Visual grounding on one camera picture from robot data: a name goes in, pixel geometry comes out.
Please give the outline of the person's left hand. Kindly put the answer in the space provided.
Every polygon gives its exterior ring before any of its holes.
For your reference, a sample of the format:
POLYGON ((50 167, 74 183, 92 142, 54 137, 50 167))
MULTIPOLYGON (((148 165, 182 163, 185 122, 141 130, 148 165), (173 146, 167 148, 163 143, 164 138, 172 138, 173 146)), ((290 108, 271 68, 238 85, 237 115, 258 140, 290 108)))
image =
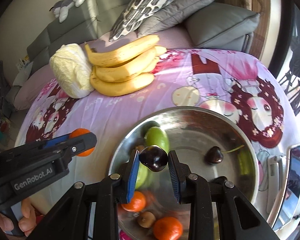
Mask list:
MULTIPOLYGON (((34 230, 36 227, 36 214, 35 209, 31 205, 29 198, 23 199, 21 202, 21 213, 23 217, 19 220, 18 226, 20 230, 25 234, 26 237, 34 230)), ((12 221, 5 215, 0 213, 0 228, 4 232, 9 232, 14 229, 12 221)))

